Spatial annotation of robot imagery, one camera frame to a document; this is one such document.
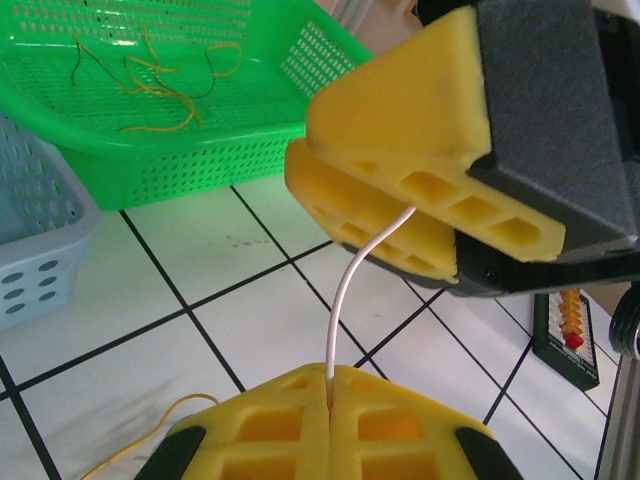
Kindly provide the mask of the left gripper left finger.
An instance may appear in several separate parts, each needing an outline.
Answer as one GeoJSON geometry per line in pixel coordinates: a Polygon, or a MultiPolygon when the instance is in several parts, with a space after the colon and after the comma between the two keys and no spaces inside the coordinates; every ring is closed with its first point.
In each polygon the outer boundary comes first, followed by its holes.
{"type": "Polygon", "coordinates": [[[177,422],[138,479],[327,479],[324,366],[308,364],[177,422]]]}

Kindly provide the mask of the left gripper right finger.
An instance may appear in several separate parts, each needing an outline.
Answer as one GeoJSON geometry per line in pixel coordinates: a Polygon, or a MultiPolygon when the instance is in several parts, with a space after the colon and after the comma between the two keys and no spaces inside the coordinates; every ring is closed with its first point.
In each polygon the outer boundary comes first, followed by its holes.
{"type": "Polygon", "coordinates": [[[491,431],[438,401],[360,369],[336,368],[331,479],[520,479],[491,431]]]}

